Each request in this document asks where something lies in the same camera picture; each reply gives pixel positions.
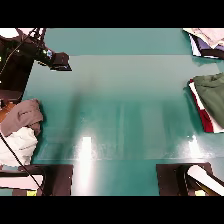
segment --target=stack of folded clothes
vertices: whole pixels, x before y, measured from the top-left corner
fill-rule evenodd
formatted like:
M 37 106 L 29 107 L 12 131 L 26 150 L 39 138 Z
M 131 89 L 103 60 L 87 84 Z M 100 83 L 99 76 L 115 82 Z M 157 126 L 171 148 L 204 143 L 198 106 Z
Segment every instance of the stack of folded clothes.
M 194 56 L 224 59 L 224 28 L 183 28 Z
M 205 132 L 224 132 L 224 73 L 196 76 L 189 87 Z

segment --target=yellow label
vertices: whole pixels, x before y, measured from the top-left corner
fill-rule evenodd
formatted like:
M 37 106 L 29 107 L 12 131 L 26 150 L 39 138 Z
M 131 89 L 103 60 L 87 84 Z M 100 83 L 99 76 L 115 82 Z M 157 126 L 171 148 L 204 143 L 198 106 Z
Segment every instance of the yellow label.
M 195 191 L 196 196 L 205 196 L 205 192 L 203 190 Z
M 27 191 L 27 196 L 37 196 L 37 191 Z

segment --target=green table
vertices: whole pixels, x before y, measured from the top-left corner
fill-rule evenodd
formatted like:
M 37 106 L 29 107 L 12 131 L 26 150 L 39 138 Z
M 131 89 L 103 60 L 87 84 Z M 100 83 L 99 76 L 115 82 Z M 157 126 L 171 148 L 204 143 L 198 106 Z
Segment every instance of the green table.
M 223 134 L 204 133 L 187 82 L 224 71 L 192 57 L 181 29 L 51 29 L 72 72 L 37 63 L 24 99 L 45 121 L 33 163 L 74 164 L 72 195 L 159 195 L 157 163 L 211 162 L 224 179 Z

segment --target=clothing pile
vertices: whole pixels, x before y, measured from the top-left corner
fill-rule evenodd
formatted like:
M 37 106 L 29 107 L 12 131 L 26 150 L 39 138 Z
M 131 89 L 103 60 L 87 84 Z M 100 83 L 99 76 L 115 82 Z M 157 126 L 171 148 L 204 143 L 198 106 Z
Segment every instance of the clothing pile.
M 29 165 L 38 143 L 43 115 L 37 99 L 17 105 L 9 103 L 0 110 L 0 131 L 5 141 L 23 165 Z M 0 165 L 19 166 L 19 163 L 0 139 Z
M 183 28 L 194 56 L 224 59 L 224 28 Z
M 224 73 L 196 76 L 189 87 L 205 132 L 224 132 Z

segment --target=black cable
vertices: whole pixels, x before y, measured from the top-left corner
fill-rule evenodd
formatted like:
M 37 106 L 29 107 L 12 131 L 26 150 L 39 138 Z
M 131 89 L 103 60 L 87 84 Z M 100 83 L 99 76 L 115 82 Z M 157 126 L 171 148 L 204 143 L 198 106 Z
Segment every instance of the black cable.
M 2 139 L 2 141 L 5 143 L 5 145 L 8 147 L 8 149 L 10 150 L 10 152 L 13 154 L 13 156 L 16 158 L 17 162 L 19 163 L 19 165 L 27 172 L 27 174 L 29 176 L 32 177 L 32 179 L 34 180 L 34 182 L 37 184 L 37 186 L 40 188 L 42 194 L 45 196 L 44 191 L 42 189 L 42 187 L 38 184 L 37 180 L 34 178 L 34 176 L 27 170 L 27 168 L 20 162 L 20 160 L 18 159 L 18 157 L 16 156 L 15 152 L 13 152 L 13 150 L 11 149 L 11 147 L 8 145 L 8 143 L 6 142 L 5 138 L 2 136 L 1 132 L 0 132 L 0 138 Z
M 29 34 L 23 39 L 23 36 L 22 36 L 22 42 L 10 53 L 10 55 L 7 57 L 7 59 L 6 59 L 6 61 L 5 61 L 5 64 L 4 64 L 4 66 L 3 66 L 3 68 L 2 68 L 2 70 L 1 70 L 1 72 L 0 72 L 0 77 L 1 77 L 1 75 L 2 75 L 2 72 L 4 71 L 4 69 L 5 69 L 5 66 L 6 66 L 6 64 L 7 64 L 7 62 L 8 62 L 8 60 L 10 59 L 10 57 L 15 53 L 15 51 L 25 42 L 25 40 L 28 38 L 28 37 L 30 37 L 30 35 L 31 35 L 31 33 L 33 33 L 34 32 L 34 30 L 35 29 L 37 29 L 37 28 L 33 28 L 30 32 L 29 32 Z

